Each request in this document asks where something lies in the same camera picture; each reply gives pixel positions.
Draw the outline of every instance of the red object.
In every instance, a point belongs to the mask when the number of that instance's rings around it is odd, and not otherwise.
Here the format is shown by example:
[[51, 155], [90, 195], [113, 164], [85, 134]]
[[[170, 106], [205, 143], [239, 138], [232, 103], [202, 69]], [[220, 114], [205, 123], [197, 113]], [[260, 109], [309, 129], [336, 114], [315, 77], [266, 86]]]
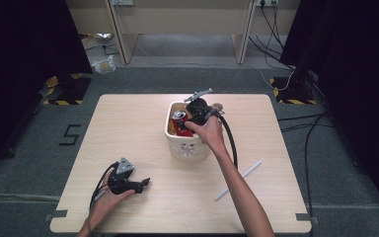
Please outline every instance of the red object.
[[189, 117], [185, 111], [176, 111], [172, 115], [172, 124], [177, 136], [192, 136], [192, 131], [184, 126], [184, 122], [188, 119]]

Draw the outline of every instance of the right hand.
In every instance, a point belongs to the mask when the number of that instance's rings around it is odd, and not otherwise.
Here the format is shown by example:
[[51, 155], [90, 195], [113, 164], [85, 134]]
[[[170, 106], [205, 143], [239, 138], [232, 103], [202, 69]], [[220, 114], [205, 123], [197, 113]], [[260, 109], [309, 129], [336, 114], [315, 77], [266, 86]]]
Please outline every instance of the right hand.
[[203, 126], [197, 125], [192, 121], [186, 121], [186, 127], [195, 131], [202, 142], [207, 144], [212, 150], [225, 148], [223, 126], [218, 117], [210, 117]]

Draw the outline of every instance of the black cord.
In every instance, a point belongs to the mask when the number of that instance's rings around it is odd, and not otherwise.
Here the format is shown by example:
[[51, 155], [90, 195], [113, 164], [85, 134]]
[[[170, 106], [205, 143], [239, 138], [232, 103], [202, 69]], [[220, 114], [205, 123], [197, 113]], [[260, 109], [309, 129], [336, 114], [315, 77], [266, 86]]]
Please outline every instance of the black cord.
[[[307, 133], [307, 137], [306, 137], [306, 144], [304, 146], [304, 165], [305, 165], [305, 171], [306, 171], [306, 186], [307, 186], [307, 197], [308, 197], [308, 200], [309, 200], [309, 212], [310, 212], [310, 218], [313, 218], [313, 206], [312, 206], [312, 196], [311, 196], [311, 192], [310, 192], [310, 182], [309, 182], [309, 163], [308, 163], [308, 157], [307, 157], [307, 148], [308, 148], [308, 144], [309, 144], [309, 138], [310, 138], [310, 134], [312, 133], [312, 130], [313, 128], [315, 128], [316, 124], [318, 123], [318, 121], [325, 115], [326, 113], [324, 114], [321, 114], [319, 115], [315, 121], [313, 122], [313, 125], [312, 127], [310, 128], [309, 132]], [[312, 229], [310, 230], [310, 236], [313, 236], [313, 226], [312, 226]]]
[[92, 46], [92, 47], [88, 47], [88, 48], [86, 48], [85, 51], [88, 51], [89, 49], [98, 48], [98, 47], [103, 48], [104, 51], [105, 51], [105, 49], [106, 49], [107, 47], [111, 47], [111, 46], [114, 46], [114, 45], [115, 45], [115, 43], [114, 43], [114, 44], [110, 44], [110, 45], [105, 45], [105, 44], [103, 44], [103, 45], [96, 45], [96, 46]]
[[278, 121], [282, 121], [282, 120], [294, 120], [294, 119], [306, 119], [306, 118], [318, 117], [318, 116], [325, 115], [325, 114], [326, 114], [326, 112], [321, 113], [321, 114], [316, 114], [316, 115], [303, 116], [303, 117], [280, 118], [280, 119], [278, 119]]
[[278, 40], [281, 41], [279, 38], [279, 32], [278, 32], [278, 24], [276, 23], [276, 16], [278, 14], [278, 7], [276, 6], [276, 2], [272, 1], [272, 10], [273, 10], [273, 26], [275, 27], [276, 36], [278, 37]]
[[91, 197], [91, 202], [89, 203], [89, 211], [91, 211], [92, 209], [92, 206], [94, 205], [94, 200], [95, 200], [95, 197], [98, 195], [98, 193], [100, 192], [100, 189], [105, 187], [105, 186], [101, 186], [101, 183], [103, 182], [104, 178], [106, 177], [106, 174], [109, 172], [109, 170], [113, 167], [115, 167], [115, 165], [117, 164], [118, 162], [115, 162], [113, 164], [111, 164], [108, 169], [104, 172], [103, 176], [100, 178], [100, 180], [98, 181], [98, 184], [97, 184], [97, 187], [95, 188], [94, 192], [92, 193], [92, 197]]
[[272, 48], [268, 48], [263, 42], [261, 42], [261, 40], [260, 40], [260, 38], [258, 37], [258, 35], [255, 35], [255, 37], [257, 37], [257, 41], [258, 41], [260, 44], [262, 44], [262, 45], [265, 47], [265, 49], [267, 49], [267, 50], [269, 50], [269, 51], [272, 51], [272, 52], [274, 52], [274, 53], [276, 53], [276, 54], [278, 54], [278, 55], [281, 55], [280, 52], [275, 51], [275, 50], [273, 50]]
[[119, 52], [112, 52], [112, 53], [107, 53], [107, 47], [109, 47], [109, 46], [113, 46], [113, 44], [112, 44], [112, 45], [108, 45], [108, 46], [106, 46], [106, 45], [103, 45], [103, 49], [104, 49], [104, 54], [105, 54], [105, 55], [114, 55], [114, 54], [119, 54]]
[[[306, 127], [308, 127], [310, 125], [311, 125], [311, 123], [297, 124], [297, 125], [293, 125], [293, 126], [290, 126], [290, 127], [282, 128], [281, 132], [287, 132], [287, 131], [292, 131], [292, 130], [295, 130], [295, 129], [306, 128]], [[333, 127], [331, 125], [325, 125], [325, 124], [316, 124], [316, 126]]]
[[284, 49], [284, 45], [282, 44], [282, 42], [281, 42], [281, 40], [279, 39], [279, 37], [277, 37], [277, 36], [275, 35], [275, 32], [274, 32], [274, 30], [273, 30], [273, 27], [270, 25], [270, 22], [269, 22], [269, 20], [267, 19], [267, 16], [266, 16], [266, 14], [265, 14], [265, 12], [264, 12], [264, 8], [261, 8], [261, 11], [263, 12], [264, 18], [265, 18], [265, 20], [266, 20], [266, 22], [267, 22], [267, 24], [268, 24], [268, 26], [269, 26], [269, 29], [270, 29], [270, 31], [271, 31], [271, 35], [275, 37], [276, 41], [279, 43], [279, 45], [281, 45], [281, 48]]
[[[270, 54], [270, 53], [267, 52], [266, 50], [263, 50], [259, 45], [257, 45], [251, 37], [249, 37], [249, 40], [254, 44], [254, 46], [255, 46], [260, 52], [263, 52], [264, 54], [266, 54], [266, 55], [272, 57], [272, 58], [275, 59], [276, 61], [279, 61], [279, 59], [278, 59], [276, 56]], [[277, 69], [282, 69], [282, 70], [287, 70], [287, 71], [294, 71], [294, 68], [293, 68], [293, 67], [291, 67], [291, 66], [289, 66], [289, 65], [287, 65], [287, 64], [284, 64], [284, 63], [282, 63], [282, 64], [283, 64], [284, 66], [288, 67], [289, 69], [282, 68], [282, 67], [275, 67], [275, 66], [271, 66], [271, 65], [269, 65], [269, 66], [270, 66], [270, 67], [273, 67], [273, 68], [277, 68]]]
[[[275, 11], [275, 4], [274, 3], [272, 3], [272, 11], [273, 11], [273, 25], [272, 25], [272, 28], [270, 28], [271, 29], [271, 31], [273, 32], [273, 30], [275, 29], [275, 31], [276, 31], [276, 35], [275, 35], [275, 33], [273, 33], [273, 35], [274, 35], [274, 37], [275, 37], [275, 39], [279, 42], [279, 44], [281, 45], [281, 48], [282, 49], [284, 49], [284, 47], [283, 47], [283, 45], [282, 45], [282, 43], [281, 43], [281, 39], [279, 38], [279, 32], [278, 32], [278, 25], [277, 25], [277, 23], [276, 23], [276, 11]], [[257, 36], [257, 40], [262, 44], [262, 45], [264, 45], [261, 41], [260, 41], [260, 39], [258, 38], [258, 36]], [[267, 42], [267, 44], [266, 44], [266, 46], [265, 46], [265, 52], [267, 52], [268, 50], [272, 50], [272, 49], [270, 49], [269, 48], [269, 44], [270, 44], [270, 41], [272, 40], [272, 34], [271, 34], [271, 36], [269, 36], [269, 40], [268, 40], [268, 42]], [[265, 62], [266, 62], [266, 64], [268, 65], [268, 66], [270, 66], [270, 67], [273, 67], [273, 66], [271, 66], [270, 64], [269, 64], [269, 62], [267, 61], [267, 58], [266, 58], [266, 55], [267, 55], [267, 53], [265, 54]]]
[[313, 80], [313, 76], [311, 75], [311, 73], [307, 73], [307, 76], [306, 76], [306, 80], [307, 82], [310, 84], [310, 87], [311, 87], [311, 91], [313, 91], [313, 88], [318, 92], [318, 95], [319, 97], [323, 97], [324, 99], [326, 99], [326, 95], [323, 94], [322, 90], [319, 88], [319, 86], [315, 83], [315, 81]]
[[220, 119], [220, 121], [223, 123], [224, 128], [227, 131], [227, 135], [229, 136], [230, 140], [230, 145], [232, 146], [232, 152], [233, 152], [233, 164], [235, 165], [236, 169], [238, 169], [238, 154], [236, 152], [236, 145], [235, 145], [235, 140], [233, 139], [232, 132], [230, 131], [229, 124], [227, 123], [226, 119], [219, 114], [218, 112], [215, 113], [215, 115]]

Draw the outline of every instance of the white basket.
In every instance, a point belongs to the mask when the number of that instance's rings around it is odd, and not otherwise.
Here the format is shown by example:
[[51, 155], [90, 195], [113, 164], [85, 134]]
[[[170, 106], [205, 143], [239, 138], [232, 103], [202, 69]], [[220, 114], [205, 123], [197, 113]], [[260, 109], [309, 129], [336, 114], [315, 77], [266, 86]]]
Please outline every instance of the white basket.
[[171, 155], [174, 158], [185, 161], [201, 161], [208, 156], [210, 148], [203, 144], [196, 134], [194, 137], [175, 135], [175, 129], [171, 122], [172, 114], [174, 112], [187, 112], [186, 105], [187, 103], [183, 102], [171, 103], [166, 117], [165, 135], [168, 139]]

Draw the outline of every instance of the black tool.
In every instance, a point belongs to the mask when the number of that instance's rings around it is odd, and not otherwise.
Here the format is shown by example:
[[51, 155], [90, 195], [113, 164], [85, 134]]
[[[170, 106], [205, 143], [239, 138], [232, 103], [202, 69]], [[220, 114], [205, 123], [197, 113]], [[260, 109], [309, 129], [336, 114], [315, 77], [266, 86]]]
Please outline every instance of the black tool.
[[[198, 125], [204, 125], [208, 121], [208, 119], [210, 119], [211, 116], [218, 117], [220, 121], [223, 123], [224, 128], [227, 131], [227, 135], [229, 136], [230, 145], [232, 146], [233, 152], [233, 163], [236, 166], [236, 168], [238, 168], [238, 156], [236, 151], [236, 145], [233, 139], [232, 132], [230, 131], [229, 124], [223, 117], [223, 106], [217, 103], [213, 104], [213, 106], [210, 107], [202, 98], [200, 98], [201, 96], [211, 93], [212, 91], [213, 90], [211, 90], [210, 88], [207, 91], [195, 92], [192, 96], [184, 100], [184, 102], [190, 101], [190, 103], [186, 106], [187, 111], [191, 114], [191, 118], [188, 119], [188, 121], [192, 121]], [[184, 122], [181, 124], [181, 126], [188, 129], [185, 126]]]
[[137, 194], [143, 192], [144, 187], [149, 184], [150, 178], [142, 182], [131, 182], [128, 180], [134, 166], [125, 158], [121, 158], [119, 162], [115, 162], [114, 170], [111, 172], [108, 180], [108, 186], [115, 195], [122, 194], [128, 190], [134, 190]]
[[107, 172], [112, 168], [114, 168], [114, 170], [111, 172], [109, 176], [107, 186], [115, 195], [120, 195], [128, 190], [134, 190], [137, 194], [141, 194], [144, 190], [144, 187], [149, 185], [150, 178], [147, 178], [142, 182], [129, 181], [128, 177], [130, 177], [131, 173], [133, 172], [134, 166], [130, 162], [128, 162], [127, 159], [121, 157], [121, 160], [119, 162], [117, 161], [107, 168], [100, 181], [98, 182], [97, 187], [92, 193], [91, 202], [89, 204], [90, 210], [92, 209], [94, 203], [98, 200], [97, 195], [100, 193], [101, 188], [105, 187], [101, 186], [104, 177], [106, 176]]

